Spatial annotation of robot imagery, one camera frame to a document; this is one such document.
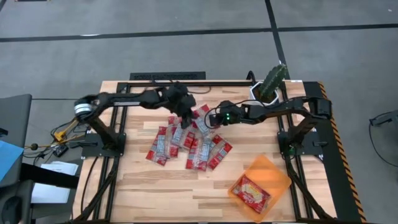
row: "orange plastic tray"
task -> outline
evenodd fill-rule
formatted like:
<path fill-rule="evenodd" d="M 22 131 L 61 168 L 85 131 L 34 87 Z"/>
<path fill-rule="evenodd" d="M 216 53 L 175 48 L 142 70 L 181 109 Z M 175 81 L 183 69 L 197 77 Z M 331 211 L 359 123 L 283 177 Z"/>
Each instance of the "orange plastic tray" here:
<path fill-rule="evenodd" d="M 232 192 L 235 185 L 238 184 L 243 175 L 271 195 L 267 208 L 261 213 L 255 212 Z M 239 207 L 241 207 L 241 211 L 247 217 L 251 218 L 256 223 L 260 223 L 270 209 L 280 199 L 282 194 L 287 190 L 287 188 L 289 188 L 292 181 L 263 155 L 257 156 L 256 160 L 254 160 L 243 175 L 228 189 L 228 195 L 238 204 Z"/>

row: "wooden table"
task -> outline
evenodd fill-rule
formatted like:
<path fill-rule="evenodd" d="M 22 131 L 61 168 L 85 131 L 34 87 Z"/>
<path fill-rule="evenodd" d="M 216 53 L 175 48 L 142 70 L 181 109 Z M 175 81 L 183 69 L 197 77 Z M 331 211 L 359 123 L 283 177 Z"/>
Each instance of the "wooden table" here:
<path fill-rule="evenodd" d="M 103 82 L 101 91 L 113 93 L 118 82 Z M 302 82 L 285 81 L 288 97 L 304 96 Z M 144 88 L 134 87 L 132 92 Z M 189 87 L 191 91 L 207 91 L 208 87 Z M 248 99 L 248 86 L 213 87 L 204 95 L 194 94 L 197 106 L 217 106 L 223 100 L 238 102 Z M 106 110 L 101 119 L 109 125 L 112 109 Z M 227 189 L 244 172 L 259 154 L 265 155 L 286 173 L 285 163 L 279 154 L 276 133 L 279 131 L 276 118 L 257 125 L 236 124 L 221 127 L 216 133 L 226 138 L 232 151 L 214 171 L 186 170 L 187 153 L 181 150 L 177 159 L 167 161 L 162 167 L 145 159 L 157 134 L 159 126 L 167 125 L 170 112 L 166 109 L 145 110 L 140 107 L 127 111 L 127 143 L 125 154 L 119 164 L 112 222 L 250 222 L 228 198 Z M 293 115 L 298 124 L 302 119 Z M 86 159 L 80 174 L 73 213 L 80 214 L 81 196 L 93 158 Z M 94 166 L 84 198 L 84 206 L 97 191 L 102 158 Z M 330 193 L 323 164 L 314 156 L 302 156 L 303 168 L 309 191 L 327 213 L 335 217 L 335 207 Z M 300 209 L 305 209 L 298 190 Z M 100 218 L 104 216 L 106 199 L 103 197 Z M 266 221 L 294 221 L 294 211 L 289 190 L 265 217 Z"/>

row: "white paper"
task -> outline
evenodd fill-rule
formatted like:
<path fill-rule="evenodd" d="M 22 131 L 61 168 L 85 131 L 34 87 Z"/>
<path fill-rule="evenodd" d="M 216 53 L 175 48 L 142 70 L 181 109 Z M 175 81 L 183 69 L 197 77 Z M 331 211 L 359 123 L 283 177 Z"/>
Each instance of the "white paper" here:
<path fill-rule="evenodd" d="M 41 168 L 75 175 L 78 165 L 67 162 L 54 161 L 42 164 Z M 32 192 L 32 203 L 67 203 L 70 189 L 47 184 L 35 184 Z"/>

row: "floor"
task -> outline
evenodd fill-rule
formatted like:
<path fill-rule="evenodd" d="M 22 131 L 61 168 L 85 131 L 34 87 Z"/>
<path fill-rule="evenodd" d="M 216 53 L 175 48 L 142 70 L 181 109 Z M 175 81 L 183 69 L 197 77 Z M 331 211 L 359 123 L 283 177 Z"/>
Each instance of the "floor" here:
<path fill-rule="evenodd" d="M 0 96 L 33 95 L 27 144 L 47 144 L 50 130 L 73 117 L 73 100 L 98 92 L 103 80 L 127 80 L 131 72 L 175 71 L 205 71 L 209 80 L 240 79 L 248 70 L 261 79 L 285 59 L 291 79 L 324 83 L 367 220 L 398 219 L 397 169 L 377 157 L 368 133 L 369 118 L 398 105 L 397 1 L 271 0 L 276 26 L 289 27 L 279 32 L 279 49 L 272 32 L 18 41 L 18 37 L 270 28 L 261 0 L 1 2 L 5 4 L 0 12 Z M 367 26 L 372 24 L 395 25 Z M 293 29 L 315 26 L 321 28 Z M 372 134 L 380 153 L 398 164 L 398 151 L 393 150 L 396 131 L 393 124 L 386 124 L 373 128 Z M 72 149 L 61 160 L 79 157 L 79 149 Z M 52 220 L 63 222 L 69 215 L 66 211 Z"/>

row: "green cactus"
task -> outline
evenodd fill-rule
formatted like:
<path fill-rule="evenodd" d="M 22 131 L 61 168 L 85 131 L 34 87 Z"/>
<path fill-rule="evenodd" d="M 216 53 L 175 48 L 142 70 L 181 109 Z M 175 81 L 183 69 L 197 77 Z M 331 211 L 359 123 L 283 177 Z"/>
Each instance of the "green cactus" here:
<path fill-rule="evenodd" d="M 259 87 L 259 98 L 263 102 L 272 100 L 274 97 L 274 90 L 283 82 L 286 77 L 287 67 L 284 64 L 275 66 L 266 76 L 264 82 Z"/>

